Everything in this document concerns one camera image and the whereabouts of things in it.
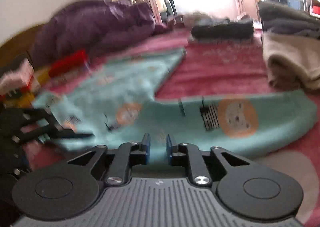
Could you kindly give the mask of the beige folded garment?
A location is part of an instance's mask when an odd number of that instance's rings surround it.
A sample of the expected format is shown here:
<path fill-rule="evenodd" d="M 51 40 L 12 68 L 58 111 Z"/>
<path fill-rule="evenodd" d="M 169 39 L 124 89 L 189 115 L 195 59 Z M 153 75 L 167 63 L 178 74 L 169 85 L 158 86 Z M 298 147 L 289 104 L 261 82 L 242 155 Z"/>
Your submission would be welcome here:
<path fill-rule="evenodd" d="M 262 42 L 270 86 L 319 90 L 319 40 L 264 32 Z"/>

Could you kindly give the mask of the pink floral bed blanket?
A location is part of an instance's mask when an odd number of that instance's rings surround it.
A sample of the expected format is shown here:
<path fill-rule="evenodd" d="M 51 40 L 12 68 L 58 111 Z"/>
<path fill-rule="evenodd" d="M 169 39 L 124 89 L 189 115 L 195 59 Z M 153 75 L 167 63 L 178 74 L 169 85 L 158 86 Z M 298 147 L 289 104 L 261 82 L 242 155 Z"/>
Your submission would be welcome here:
<path fill-rule="evenodd" d="M 259 37 L 252 42 L 220 42 L 217 44 L 189 44 L 186 31 L 160 35 L 154 39 L 114 56 L 98 59 L 90 71 L 45 90 L 67 93 L 102 64 L 116 59 L 134 61 L 143 56 L 162 54 L 182 48 L 185 56 L 176 69 L 155 91 L 160 102 L 207 96 L 268 95 L 290 90 L 276 90 L 269 86 Z M 306 94 L 317 107 L 317 122 L 304 136 L 287 146 L 259 157 L 256 161 L 294 177 L 304 191 L 298 219 L 305 226 L 319 226 L 319 94 Z M 159 166 L 135 169 L 146 176 L 169 175 L 166 162 Z"/>

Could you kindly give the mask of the grey folded garment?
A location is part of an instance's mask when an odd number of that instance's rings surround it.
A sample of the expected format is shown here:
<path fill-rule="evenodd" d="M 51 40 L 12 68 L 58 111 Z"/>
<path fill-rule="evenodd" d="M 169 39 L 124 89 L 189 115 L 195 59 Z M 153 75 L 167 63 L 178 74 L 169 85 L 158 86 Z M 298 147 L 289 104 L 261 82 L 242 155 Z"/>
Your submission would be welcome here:
<path fill-rule="evenodd" d="M 319 40 L 319 19 L 274 1 L 259 1 L 258 8 L 264 32 Z"/>

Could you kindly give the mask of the black striped folded garment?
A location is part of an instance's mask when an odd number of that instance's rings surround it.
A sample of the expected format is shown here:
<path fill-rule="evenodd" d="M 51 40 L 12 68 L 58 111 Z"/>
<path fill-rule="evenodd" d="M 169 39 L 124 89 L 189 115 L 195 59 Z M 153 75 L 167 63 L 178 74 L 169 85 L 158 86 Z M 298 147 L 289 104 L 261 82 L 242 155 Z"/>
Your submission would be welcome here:
<path fill-rule="evenodd" d="M 248 40 L 254 35 L 253 20 L 195 26 L 191 35 L 197 40 Z"/>

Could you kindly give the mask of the wooden headboard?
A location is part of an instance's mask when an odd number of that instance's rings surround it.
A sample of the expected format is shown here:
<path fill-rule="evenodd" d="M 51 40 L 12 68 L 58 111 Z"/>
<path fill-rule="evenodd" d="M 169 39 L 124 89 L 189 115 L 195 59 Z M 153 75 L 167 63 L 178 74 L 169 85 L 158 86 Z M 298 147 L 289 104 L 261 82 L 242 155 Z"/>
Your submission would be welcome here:
<path fill-rule="evenodd" d="M 21 31 L 1 45 L 1 67 L 8 65 L 15 58 L 25 56 L 32 64 L 30 51 L 44 23 Z"/>

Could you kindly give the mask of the purple duvet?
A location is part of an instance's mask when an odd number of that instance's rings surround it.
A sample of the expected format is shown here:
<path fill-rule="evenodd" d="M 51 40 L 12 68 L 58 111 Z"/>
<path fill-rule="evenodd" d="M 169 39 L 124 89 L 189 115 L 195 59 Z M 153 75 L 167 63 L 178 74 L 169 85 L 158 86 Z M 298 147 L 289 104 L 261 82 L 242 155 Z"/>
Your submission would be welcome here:
<path fill-rule="evenodd" d="M 90 58 L 121 51 L 169 30 L 156 22 L 146 2 L 78 1 L 42 26 L 30 55 L 39 68 L 78 50 L 86 51 Z"/>

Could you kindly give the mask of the teal lion print garment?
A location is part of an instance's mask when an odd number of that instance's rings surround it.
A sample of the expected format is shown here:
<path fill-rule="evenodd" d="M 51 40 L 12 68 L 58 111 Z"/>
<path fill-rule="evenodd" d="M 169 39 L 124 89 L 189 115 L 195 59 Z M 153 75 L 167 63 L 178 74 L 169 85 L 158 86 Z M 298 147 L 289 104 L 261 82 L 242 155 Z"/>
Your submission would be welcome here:
<path fill-rule="evenodd" d="M 70 152 L 99 144 L 151 136 L 150 162 L 165 162 L 167 136 L 201 150 L 219 146 L 245 157 L 259 157 L 295 142 L 317 122 L 317 107 L 300 90 L 268 95 L 207 96 L 160 102 L 155 91 L 185 56 L 167 53 L 109 61 L 67 93 L 45 90 L 33 105 L 48 108 L 59 122 L 74 124 L 87 140 L 61 140 Z"/>

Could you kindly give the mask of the red item beside bed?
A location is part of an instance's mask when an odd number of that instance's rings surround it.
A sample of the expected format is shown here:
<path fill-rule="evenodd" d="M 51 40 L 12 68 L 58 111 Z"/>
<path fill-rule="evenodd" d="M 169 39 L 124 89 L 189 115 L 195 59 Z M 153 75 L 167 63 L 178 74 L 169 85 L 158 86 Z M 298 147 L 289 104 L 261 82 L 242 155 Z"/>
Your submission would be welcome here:
<path fill-rule="evenodd" d="M 63 57 L 62 59 L 54 62 L 48 71 L 50 78 L 57 77 L 65 74 L 73 69 L 83 66 L 87 63 L 87 53 L 85 50 L 79 50 L 75 53 Z"/>

